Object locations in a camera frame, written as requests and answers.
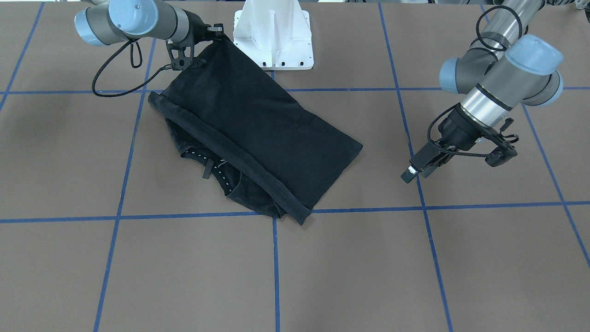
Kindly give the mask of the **black t-shirt with logo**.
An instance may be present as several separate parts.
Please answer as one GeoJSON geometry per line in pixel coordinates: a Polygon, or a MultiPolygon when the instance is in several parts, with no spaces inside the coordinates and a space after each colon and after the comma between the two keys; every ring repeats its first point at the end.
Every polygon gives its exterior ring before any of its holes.
{"type": "Polygon", "coordinates": [[[306,111],[230,39],[199,55],[149,104],[179,155],[205,167],[225,197],[302,225],[362,144],[306,111]]]}

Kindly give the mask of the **white pedestal column base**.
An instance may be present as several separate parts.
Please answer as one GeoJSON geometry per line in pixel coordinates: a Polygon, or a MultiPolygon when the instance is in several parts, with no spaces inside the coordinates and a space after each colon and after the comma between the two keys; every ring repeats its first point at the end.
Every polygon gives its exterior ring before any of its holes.
{"type": "Polygon", "coordinates": [[[263,70],[314,66],[310,15],[297,0],[247,0],[234,13],[233,42],[263,70]]]}

